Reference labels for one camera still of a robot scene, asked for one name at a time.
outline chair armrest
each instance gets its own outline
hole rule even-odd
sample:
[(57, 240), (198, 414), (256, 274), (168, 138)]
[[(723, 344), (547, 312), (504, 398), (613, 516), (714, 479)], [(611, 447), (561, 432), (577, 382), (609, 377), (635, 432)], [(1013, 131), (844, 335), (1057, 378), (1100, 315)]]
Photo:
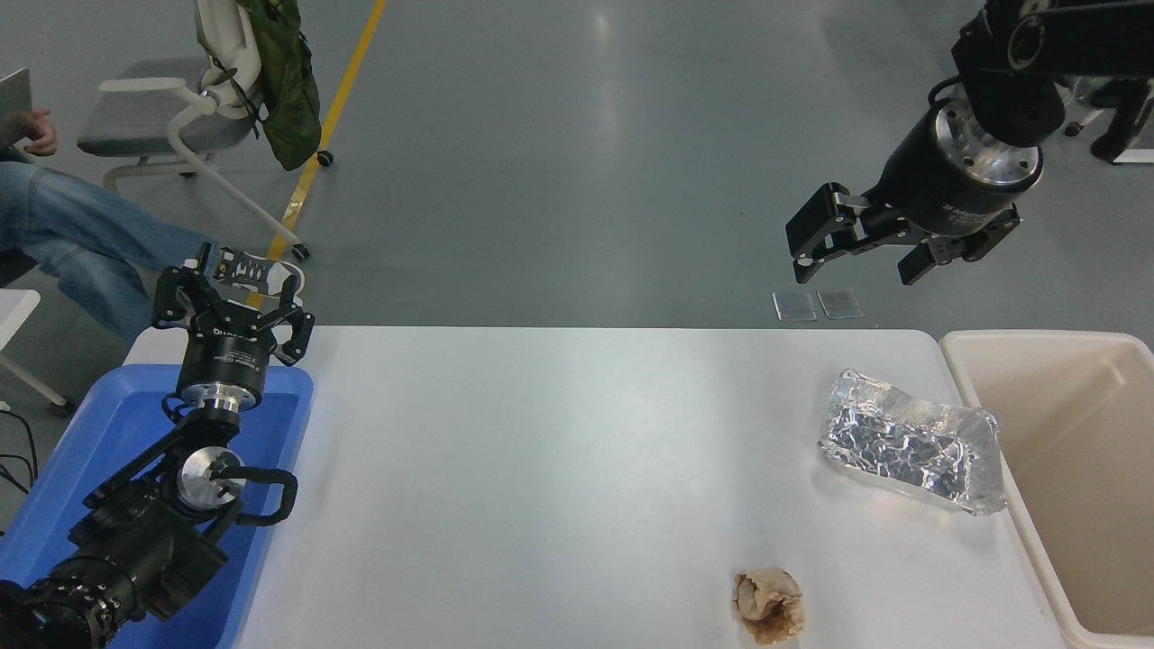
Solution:
[(113, 79), (100, 83), (100, 92), (157, 92), (166, 91), (188, 102), (201, 114), (216, 112), (217, 103), (212, 97), (197, 95), (185, 85), (185, 80), (177, 76), (153, 76), (145, 79)]
[(113, 79), (100, 84), (100, 92), (153, 92), (157, 90), (177, 90), (185, 87), (185, 80), (178, 76), (153, 76), (149, 79)]

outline jeans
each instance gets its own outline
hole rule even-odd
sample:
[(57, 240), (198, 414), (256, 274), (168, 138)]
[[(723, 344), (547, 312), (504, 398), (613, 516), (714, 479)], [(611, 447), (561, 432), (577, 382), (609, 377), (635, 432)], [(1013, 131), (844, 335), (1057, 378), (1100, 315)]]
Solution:
[(59, 278), (61, 292), (132, 345), (152, 301), (132, 264), (163, 270), (211, 246), (205, 236), (157, 221), (120, 196), (33, 164), (0, 162), (0, 251), (18, 248)]

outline crumpled brown paper ball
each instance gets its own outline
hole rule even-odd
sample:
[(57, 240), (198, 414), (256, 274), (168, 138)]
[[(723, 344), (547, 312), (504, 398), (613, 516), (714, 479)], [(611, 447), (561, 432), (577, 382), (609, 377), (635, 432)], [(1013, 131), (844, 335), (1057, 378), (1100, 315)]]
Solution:
[(801, 587), (781, 568), (741, 573), (734, 604), (741, 621), (758, 644), (773, 644), (805, 628), (805, 611), (801, 605)]

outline green backpack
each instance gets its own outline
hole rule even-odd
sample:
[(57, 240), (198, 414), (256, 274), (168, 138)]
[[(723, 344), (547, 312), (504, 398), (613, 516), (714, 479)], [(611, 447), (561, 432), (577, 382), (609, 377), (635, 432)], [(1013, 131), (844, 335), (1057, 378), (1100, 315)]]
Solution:
[(248, 13), (253, 25), (268, 114), (261, 119), (255, 107), (250, 110), (264, 127), (264, 136), (280, 165), (286, 171), (297, 169), (321, 146), (321, 98), (313, 79), (313, 53), (300, 31), (300, 9), (297, 0), (237, 0), (237, 3)]

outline blue tray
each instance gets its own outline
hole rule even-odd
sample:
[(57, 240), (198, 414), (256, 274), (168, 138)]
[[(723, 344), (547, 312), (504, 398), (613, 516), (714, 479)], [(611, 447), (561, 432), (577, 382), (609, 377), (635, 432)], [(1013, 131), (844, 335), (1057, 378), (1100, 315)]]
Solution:
[[(92, 386), (72, 424), (0, 539), (0, 579), (28, 587), (75, 552), (68, 530), (88, 514), (84, 497), (172, 428), (160, 397), (172, 391), (175, 365), (129, 365)], [(313, 381), (295, 367), (269, 367), (261, 405), (241, 415), (240, 434), (228, 448), (245, 464), (292, 469), (308, 423)], [(245, 512), (270, 513), (279, 487), (245, 488)], [(273, 528), (233, 525), (220, 550), (228, 562), (167, 624), (149, 616), (128, 622), (113, 649), (209, 649), (232, 647), (256, 588)]]

